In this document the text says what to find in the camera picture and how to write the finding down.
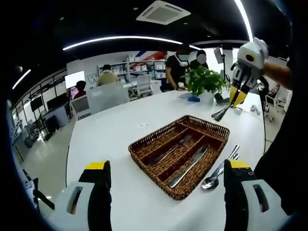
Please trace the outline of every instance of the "butter knife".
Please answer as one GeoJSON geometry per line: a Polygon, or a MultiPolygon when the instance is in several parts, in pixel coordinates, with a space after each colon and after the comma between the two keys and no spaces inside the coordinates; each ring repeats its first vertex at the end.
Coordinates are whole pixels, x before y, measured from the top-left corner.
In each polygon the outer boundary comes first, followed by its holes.
{"type": "Polygon", "coordinates": [[[204,145],[199,149],[199,151],[193,156],[192,164],[189,167],[187,167],[187,169],[183,173],[173,178],[173,180],[169,183],[170,188],[174,188],[185,177],[185,175],[189,172],[189,170],[191,170],[191,168],[195,166],[198,163],[198,161],[204,156],[208,148],[209,145],[204,145]]]}

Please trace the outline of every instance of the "robotic arm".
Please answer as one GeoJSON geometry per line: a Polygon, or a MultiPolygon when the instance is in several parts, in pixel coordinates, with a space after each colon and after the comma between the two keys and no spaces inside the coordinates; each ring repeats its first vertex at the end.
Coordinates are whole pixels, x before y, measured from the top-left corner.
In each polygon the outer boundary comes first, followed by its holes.
{"type": "Polygon", "coordinates": [[[230,90],[232,107],[243,102],[247,93],[256,86],[257,80],[263,75],[264,61],[269,56],[267,44],[254,38],[240,47],[237,62],[231,67],[233,80],[230,90]]]}

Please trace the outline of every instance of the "ceiling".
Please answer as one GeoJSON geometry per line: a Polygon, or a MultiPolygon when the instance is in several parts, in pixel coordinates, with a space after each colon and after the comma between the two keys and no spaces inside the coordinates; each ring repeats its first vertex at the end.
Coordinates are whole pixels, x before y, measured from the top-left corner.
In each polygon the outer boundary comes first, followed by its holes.
{"type": "MultiPolygon", "coordinates": [[[[130,1],[41,1],[26,2],[14,9],[13,62],[30,74],[11,92],[18,99],[31,86],[66,63],[103,53],[133,50],[175,50],[176,45],[160,41],[127,39],[95,42],[67,51],[77,42],[119,35],[153,36],[194,43],[209,40],[248,40],[244,21],[233,0],[165,0],[191,15],[167,26],[135,19],[153,0],[130,1]]],[[[287,57],[290,27],[269,0],[242,0],[254,36],[269,45],[270,55],[287,57]]],[[[12,85],[20,75],[10,80],[12,85]]]]}

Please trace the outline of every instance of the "wicker basket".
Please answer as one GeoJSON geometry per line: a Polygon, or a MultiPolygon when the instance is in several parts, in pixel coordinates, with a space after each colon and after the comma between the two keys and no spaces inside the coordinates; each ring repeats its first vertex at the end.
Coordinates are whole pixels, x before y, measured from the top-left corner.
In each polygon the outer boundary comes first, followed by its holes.
{"type": "Polygon", "coordinates": [[[175,200],[186,198],[210,170],[224,148],[230,131],[222,126],[186,115],[171,124],[132,143],[128,150],[137,165],[169,196],[175,200]],[[177,148],[157,165],[153,161],[161,158],[187,134],[188,142],[177,148]],[[185,171],[194,154],[205,144],[209,149],[199,162],[174,188],[172,179],[185,171]]]}

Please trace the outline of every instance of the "air conditioner vent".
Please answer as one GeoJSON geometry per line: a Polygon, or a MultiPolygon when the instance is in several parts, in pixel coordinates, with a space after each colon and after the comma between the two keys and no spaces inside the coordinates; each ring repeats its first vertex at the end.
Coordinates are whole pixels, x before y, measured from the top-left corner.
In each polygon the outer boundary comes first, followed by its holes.
{"type": "Polygon", "coordinates": [[[137,18],[137,21],[168,25],[191,13],[164,1],[155,1],[146,8],[137,18]]]}

